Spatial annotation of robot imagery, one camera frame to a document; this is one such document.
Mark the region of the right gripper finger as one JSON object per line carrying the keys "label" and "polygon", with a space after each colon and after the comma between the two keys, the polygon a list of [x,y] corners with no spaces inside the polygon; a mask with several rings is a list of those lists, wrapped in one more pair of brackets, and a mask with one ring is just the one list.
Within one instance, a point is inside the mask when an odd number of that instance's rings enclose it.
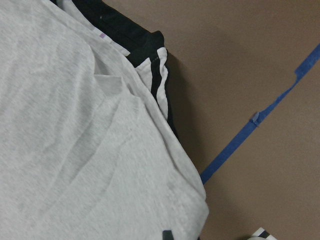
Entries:
{"label": "right gripper finger", "polygon": [[164,230],[162,232],[162,240],[174,240],[174,236],[171,230]]}

